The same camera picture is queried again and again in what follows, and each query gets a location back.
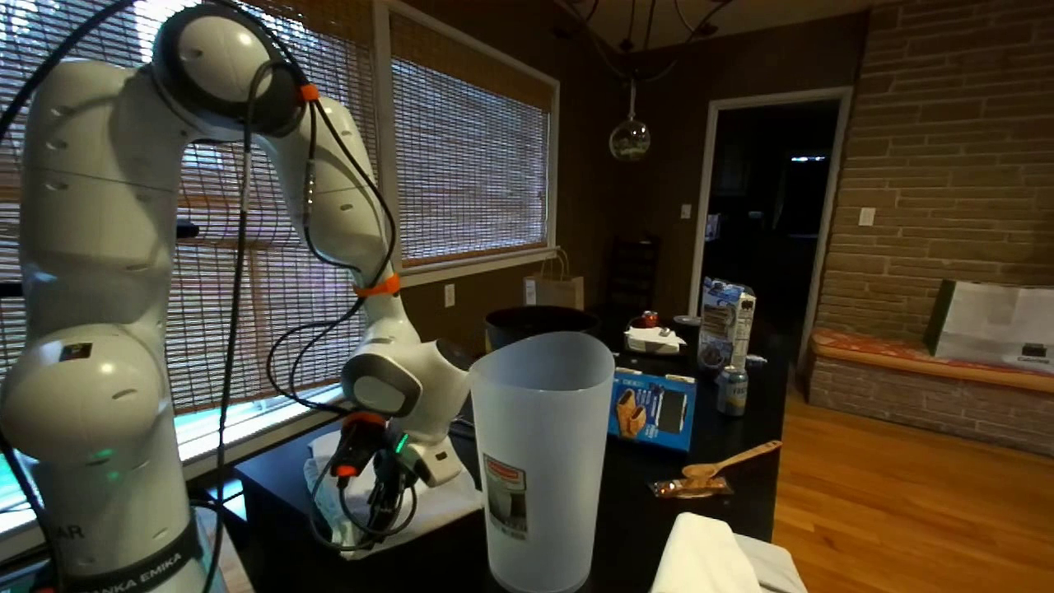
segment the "wooden bench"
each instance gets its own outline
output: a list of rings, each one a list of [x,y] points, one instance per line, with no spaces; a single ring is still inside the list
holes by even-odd
[[[816,330],[806,398],[1054,454],[1054,375],[1044,371],[951,361],[909,342]]]

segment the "black table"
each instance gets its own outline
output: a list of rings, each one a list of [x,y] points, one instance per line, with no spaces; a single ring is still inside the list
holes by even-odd
[[[694,423],[694,450],[666,450],[651,446],[610,437],[603,493],[598,519],[598,551],[589,590],[650,590],[666,535],[678,511],[725,519],[737,535],[769,539],[775,526],[778,454],[730,469],[730,499],[710,504],[660,504],[651,481],[678,474],[685,460],[714,460],[782,437],[784,389],[782,371],[752,370],[752,398],[746,418],[711,412],[711,383],[703,371],[703,404]],[[248,493],[248,526],[234,531],[240,559],[259,593],[288,590],[498,590],[489,578],[486,513],[461,519],[404,547],[346,565],[309,531],[309,493],[302,457],[323,426],[288,446],[278,446],[234,471]],[[453,432],[461,460],[477,471],[476,437],[464,426]]]

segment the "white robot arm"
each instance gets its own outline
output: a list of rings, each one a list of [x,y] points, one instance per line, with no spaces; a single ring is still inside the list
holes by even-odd
[[[399,460],[430,484],[461,471],[444,432],[467,375],[401,310],[392,223],[368,192],[353,116],[319,98],[254,16],[200,4],[162,28],[151,66],[64,63],[30,109],[28,356],[3,378],[0,430],[38,457],[68,590],[205,587],[169,398],[166,304],[182,151],[248,129],[275,156],[291,213],[367,296],[368,335],[341,375],[346,398],[410,436],[412,454]]]

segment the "label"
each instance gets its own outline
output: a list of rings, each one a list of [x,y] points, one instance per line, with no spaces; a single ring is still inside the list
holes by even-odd
[[[486,454],[490,525],[526,539],[526,471]]]

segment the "plastic pitcher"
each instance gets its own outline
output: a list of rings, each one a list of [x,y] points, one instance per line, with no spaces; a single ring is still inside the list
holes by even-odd
[[[589,580],[612,354],[588,334],[542,334],[471,367],[489,567],[504,590]]]

